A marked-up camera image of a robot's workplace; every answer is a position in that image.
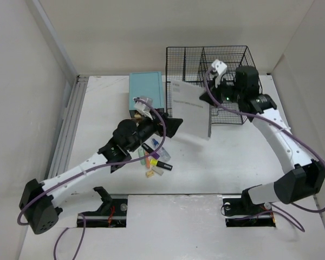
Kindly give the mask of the white paper booklet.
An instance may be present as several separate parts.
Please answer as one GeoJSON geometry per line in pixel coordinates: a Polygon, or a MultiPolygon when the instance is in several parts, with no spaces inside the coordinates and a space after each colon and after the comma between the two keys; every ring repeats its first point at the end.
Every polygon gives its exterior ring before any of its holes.
{"type": "Polygon", "coordinates": [[[170,87],[172,116],[183,119],[178,133],[209,140],[210,105],[199,99],[203,88],[178,80],[172,80],[170,87]]]}

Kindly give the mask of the clear spray bottle blue cap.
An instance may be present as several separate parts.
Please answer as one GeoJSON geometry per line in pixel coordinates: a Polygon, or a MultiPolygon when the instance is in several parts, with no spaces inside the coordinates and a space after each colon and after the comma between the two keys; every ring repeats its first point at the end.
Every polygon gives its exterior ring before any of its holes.
{"type": "MultiPolygon", "coordinates": [[[[160,145],[160,143],[155,138],[152,139],[152,144],[153,144],[155,150],[160,145]]],[[[160,155],[160,160],[162,160],[164,162],[168,162],[168,161],[171,160],[171,156],[169,155],[169,153],[163,147],[161,147],[158,150],[158,154],[160,155]]]]}

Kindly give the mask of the teal mini drawer cabinet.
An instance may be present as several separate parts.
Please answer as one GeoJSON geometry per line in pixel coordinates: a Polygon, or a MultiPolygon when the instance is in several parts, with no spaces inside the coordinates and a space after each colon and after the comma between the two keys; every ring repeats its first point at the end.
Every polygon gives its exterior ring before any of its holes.
{"type": "Polygon", "coordinates": [[[138,113],[134,98],[147,97],[152,99],[152,106],[160,112],[165,111],[165,98],[162,74],[160,71],[130,73],[129,75],[129,114],[134,118],[138,113]]]}

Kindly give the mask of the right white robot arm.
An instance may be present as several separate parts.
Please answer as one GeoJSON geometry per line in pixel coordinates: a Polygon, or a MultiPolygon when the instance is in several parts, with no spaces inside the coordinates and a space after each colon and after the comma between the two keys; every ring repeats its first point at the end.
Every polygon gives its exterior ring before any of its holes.
{"type": "MultiPolygon", "coordinates": [[[[293,136],[274,100],[261,92],[255,67],[236,68],[233,81],[223,78],[227,69],[220,60],[211,64],[204,75],[206,92],[200,100],[247,117],[265,137],[284,173],[275,182],[243,190],[239,199],[230,201],[232,215],[249,215],[265,203],[295,204],[318,194],[325,180],[325,161],[293,136]]],[[[325,206],[318,212],[325,212],[325,206]]]]}

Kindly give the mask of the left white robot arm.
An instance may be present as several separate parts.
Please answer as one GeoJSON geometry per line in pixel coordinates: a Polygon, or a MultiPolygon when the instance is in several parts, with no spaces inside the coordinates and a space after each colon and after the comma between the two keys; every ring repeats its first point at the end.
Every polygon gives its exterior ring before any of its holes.
{"type": "Polygon", "coordinates": [[[84,162],[53,178],[26,183],[19,202],[18,224],[28,225],[34,234],[40,235],[69,215],[106,214],[112,199],[99,181],[133,163],[131,153],[153,134],[172,138],[182,123],[182,119],[169,118],[162,112],[150,112],[139,122],[120,121],[109,141],[84,162]]]}

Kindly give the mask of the purple black highlighter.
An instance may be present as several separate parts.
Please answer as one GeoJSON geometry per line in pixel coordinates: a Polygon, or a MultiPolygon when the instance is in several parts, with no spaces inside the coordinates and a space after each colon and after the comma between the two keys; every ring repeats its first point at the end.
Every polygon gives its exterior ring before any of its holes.
{"type": "Polygon", "coordinates": [[[146,143],[143,143],[141,147],[144,149],[145,152],[147,152],[152,158],[154,159],[159,159],[160,155],[154,151],[153,148],[151,148],[149,145],[146,143]]]}

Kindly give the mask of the green highlighter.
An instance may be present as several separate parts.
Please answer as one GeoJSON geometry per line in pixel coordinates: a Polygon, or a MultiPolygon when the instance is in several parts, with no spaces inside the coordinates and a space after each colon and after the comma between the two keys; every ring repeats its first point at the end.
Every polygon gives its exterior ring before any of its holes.
{"type": "Polygon", "coordinates": [[[146,163],[145,163],[145,160],[143,159],[144,152],[141,149],[138,149],[138,156],[140,158],[141,165],[145,165],[146,163]]]}

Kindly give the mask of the yellow black highlighter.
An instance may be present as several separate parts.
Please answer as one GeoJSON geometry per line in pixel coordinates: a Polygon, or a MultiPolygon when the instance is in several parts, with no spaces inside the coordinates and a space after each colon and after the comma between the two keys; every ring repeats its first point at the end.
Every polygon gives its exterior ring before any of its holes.
{"type": "Polygon", "coordinates": [[[162,169],[165,169],[165,170],[168,170],[168,171],[171,171],[173,166],[170,165],[170,164],[167,164],[165,162],[162,162],[162,161],[159,161],[159,160],[156,160],[156,159],[151,159],[150,160],[150,164],[152,166],[156,166],[158,168],[162,168],[162,169]]]}

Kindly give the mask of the orange highlighter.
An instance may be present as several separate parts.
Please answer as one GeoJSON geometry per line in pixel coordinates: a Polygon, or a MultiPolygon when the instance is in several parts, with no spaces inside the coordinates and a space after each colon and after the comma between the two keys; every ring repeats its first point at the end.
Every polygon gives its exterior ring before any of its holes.
{"type": "Polygon", "coordinates": [[[149,156],[148,156],[148,152],[145,151],[145,164],[146,164],[146,168],[149,169],[150,168],[150,159],[149,159],[149,156]]]}

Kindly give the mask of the small wooden eraser block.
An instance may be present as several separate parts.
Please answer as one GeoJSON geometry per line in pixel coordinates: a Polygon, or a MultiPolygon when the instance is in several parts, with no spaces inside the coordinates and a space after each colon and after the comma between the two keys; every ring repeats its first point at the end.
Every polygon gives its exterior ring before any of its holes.
{"type": "Polygon", "coordinates": [[[152,176],[154,176],[154,171],[153,170],[149,170],[149,171],[146,172],[146,177],[147,178],[150,178],[152,176]]]}

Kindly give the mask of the aluminium rail frame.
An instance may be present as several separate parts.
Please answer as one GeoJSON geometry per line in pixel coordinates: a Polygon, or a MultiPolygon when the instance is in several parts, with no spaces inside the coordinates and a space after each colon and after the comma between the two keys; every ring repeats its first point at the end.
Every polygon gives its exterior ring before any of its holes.
{"type": "Polygon", "coordinates": [[[46,179],[53,178],[68,169],[88,80],[89,77],[79,75],[74,81],[67,106],[62,110],[61,125],[55,135],[56,144],[50,153],[44,176],[46,179]]]}

